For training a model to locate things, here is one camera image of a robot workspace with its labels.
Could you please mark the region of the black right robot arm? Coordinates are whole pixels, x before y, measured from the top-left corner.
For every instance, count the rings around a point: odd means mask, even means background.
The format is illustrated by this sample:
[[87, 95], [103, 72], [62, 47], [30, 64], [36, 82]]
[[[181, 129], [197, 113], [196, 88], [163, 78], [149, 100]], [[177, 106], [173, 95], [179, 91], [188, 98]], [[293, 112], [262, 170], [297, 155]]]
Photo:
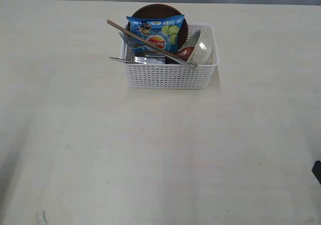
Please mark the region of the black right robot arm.
[[315, 161], [311, 171], [316, 177], [316, 179], [318, 180], [318, 182], [321, 184], [321, 161], [320, 160]]

